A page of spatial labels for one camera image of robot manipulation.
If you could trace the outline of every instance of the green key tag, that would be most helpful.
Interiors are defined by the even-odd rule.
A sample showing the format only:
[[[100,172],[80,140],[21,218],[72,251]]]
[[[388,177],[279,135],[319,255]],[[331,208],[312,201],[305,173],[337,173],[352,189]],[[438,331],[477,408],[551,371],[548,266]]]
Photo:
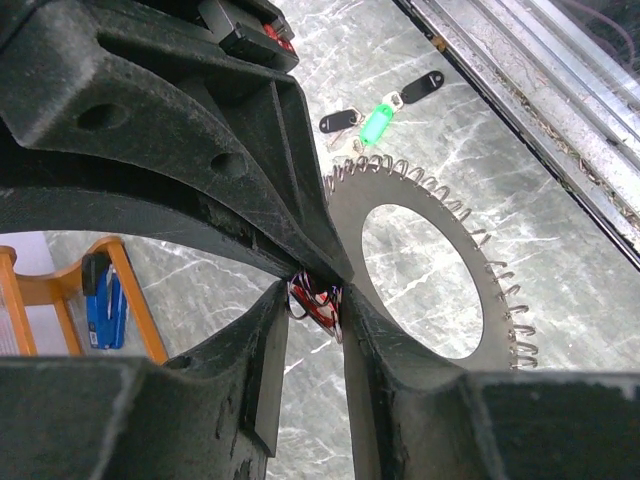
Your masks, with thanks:
[[[360,130],[360,140],[364,145],[375,145],[393,118],[393,109],[381,103],[373,109],[371,116]]]

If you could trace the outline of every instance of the shiny metallic object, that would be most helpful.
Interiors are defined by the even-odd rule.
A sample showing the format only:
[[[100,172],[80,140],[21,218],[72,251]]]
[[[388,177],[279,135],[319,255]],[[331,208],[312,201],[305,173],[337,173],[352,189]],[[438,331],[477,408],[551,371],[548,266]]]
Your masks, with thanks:
[[[517,339],[517,332],[535,332],[534,327],[523,330],[516,328],[512,321],[513,314],[524,313],[529,307],[509,307],[506,293],[500,285],[500,280],[511,278],[513,272],[499,276],[494,273],[494,266],[504,268],[507,264],[489,261],[482,252],[481,247],[491,235],[484,229],[467,231],[460,218],[448,208],[453,206],[458,211],[463,207],[462,202],[452,200],[443,203],[442,199],[450,195],[450,188],[439,185],[435,177],[424,178],[424,175],[424,169],[411,169],[406,160],[394,161],[390,155],[373,155],[346,160],[325,177],[329,211],[354,267],[353,283],[380,313],[393,320],[367,271],[362,250],[362,230],[369,213],[380,205],[397,204],[410,208],[431,222],[451,242],[467,266],[480,297],[483,313],[480,344],[468,357],[449,361],[470,370],[537,366],[537,347],[527,348],[532,344],[523,344]],[[417,183],[414,178],[419,178],[421,182]],[[470,209],[464,210],[465,219],[469,214]],[[474,236],[480,235],[479,241],[474,239]],[[517,289],[507,289],[510,294],[519,290],[519,285]]]

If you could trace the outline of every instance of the wooden stool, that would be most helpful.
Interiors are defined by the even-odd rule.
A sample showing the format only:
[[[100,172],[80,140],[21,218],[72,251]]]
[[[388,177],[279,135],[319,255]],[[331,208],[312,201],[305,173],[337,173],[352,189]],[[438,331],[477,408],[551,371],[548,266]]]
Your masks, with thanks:
[[[131,269],[131,264],[121,238],[110,236],[101,238],[87,250],[87,253],[104,252],[109,255],[122,290],[127,298],[131,315],[138,325],[140,336],[152,361],[163,364],[168,360],[158,329],[156,328],[140,285]],[[82,291],[82,260],[70,267],[48,275],[20,275],[14,272],[16,251],[0,246],[0,287],[14,335],[21,355],[37,355],[36,344],[31,332],[25,307],[53,305],[60,322],[60,328],[71,355],[83,355],[78,332],[69,315],[67,300]]]

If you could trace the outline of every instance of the wooden leg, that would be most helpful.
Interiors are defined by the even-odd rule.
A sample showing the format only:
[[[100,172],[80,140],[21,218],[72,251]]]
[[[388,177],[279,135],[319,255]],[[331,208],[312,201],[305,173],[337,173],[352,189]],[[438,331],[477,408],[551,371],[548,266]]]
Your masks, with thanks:
[[[27,311],[22,302],[18,280],[13,272],[13,263],[8,254],[0,253],[0,286],[4,293],[4,301],[13,325],[16,343],[21,355],[37,355],[36,342],[33,339]]]
[[[114,268],[118,272],[118,278],[122,284],[124,294],[127,297],[130,312],[138,324],[140,336],[144,341],[149,357],[155,363],[165,363],[169,359],[167,351],[164,348],[156,324],[151,317],[147,302],[142,295],[138,280],[131,269],[124,247],[119,244],[109,244],[107,251],[111,257]]]
[[[82,355],[82,347],[80,346],[80,340],[78,339],[78,331],[76,326],[71,320],[69,315],[69,309],[67,308],[67,302],[64,298],[57,298],[53,301],[53,306],[56,309],[56,315],[58,316],[58,322],[60,322],[60,328],[64,335],[64,340],[67,342],[67,349],[69,354],[73,356]]]

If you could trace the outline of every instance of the marble floor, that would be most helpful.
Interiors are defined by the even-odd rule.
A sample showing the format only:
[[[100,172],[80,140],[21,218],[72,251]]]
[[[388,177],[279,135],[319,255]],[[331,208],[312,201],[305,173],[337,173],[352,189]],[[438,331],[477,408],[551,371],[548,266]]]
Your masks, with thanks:
[[[425,168],[474,209],[472,224],[494,235],[487,256],[508,262],[522,285],[518,303],[531,307],[524,321],[538,329],[541,369],[638,369],[638,272],[393,2],[275,3],[297,35],[293,75],[307,96],[322,170],[339,161],[317,129],[322,116],[350,105],[371,111],[385,94],[442,71],[442,89],[399,112],[369,153]],[[465,356],[482,331],[468,273],[424,220],[392,210],[376,210],[363,234],[374,283],[408,331],[442,355]],[[56,266],[99,236],[48,232]],[[171,355],[227,325],[274,280],[182,246],[125,239]],[[143,353],[133,326],[118,353]],[[315,325],[292,321],[286,365],[278,456],[267,478],[353,478],[340,347]]]

